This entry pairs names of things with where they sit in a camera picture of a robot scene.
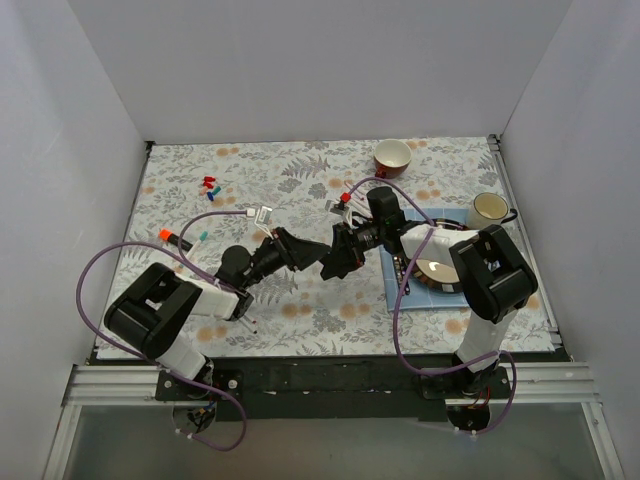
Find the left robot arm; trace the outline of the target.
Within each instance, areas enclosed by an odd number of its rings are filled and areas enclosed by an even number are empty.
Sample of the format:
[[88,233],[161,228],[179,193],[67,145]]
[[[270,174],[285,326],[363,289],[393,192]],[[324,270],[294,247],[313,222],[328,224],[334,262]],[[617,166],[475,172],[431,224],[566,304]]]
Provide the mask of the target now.
[[176,372],[178,387],[193,400],[205,398],[213,386],[207,363],[182,332],[192,315],[238,320],[254,297],[247,288],[280,268],[294,267],[290,254],[295,240],[283,228],[272,231],[249,254],[239,245],[225,250],[218,278],[225,289],[186,279],[169,267],[154,263],[107,309],[104,325],[144,357]]

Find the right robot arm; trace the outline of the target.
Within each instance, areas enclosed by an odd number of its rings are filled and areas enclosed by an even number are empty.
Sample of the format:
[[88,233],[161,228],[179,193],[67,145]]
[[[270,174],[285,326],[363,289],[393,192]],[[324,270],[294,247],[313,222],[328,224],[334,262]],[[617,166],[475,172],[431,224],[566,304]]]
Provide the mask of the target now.
[[320,262],[323,279],[343,278],[364,264],[367,251],[382,246],[406,265],[401,272],[399,294],[406,293],[408,281],[421,260],[454,269],[471,315],[452,366],[441,373],[452,379],[460,395],[479,395],[504,354],[500,346],[509,323],[538,289],[533,270],[499,225],[451,230],[430,218],[409,221],[397,193],[389,186],[370,190],[367,201],[370,217],[356,226],[345,222],[334,225],[331,245],[282,234],[294,268],[303,270]]

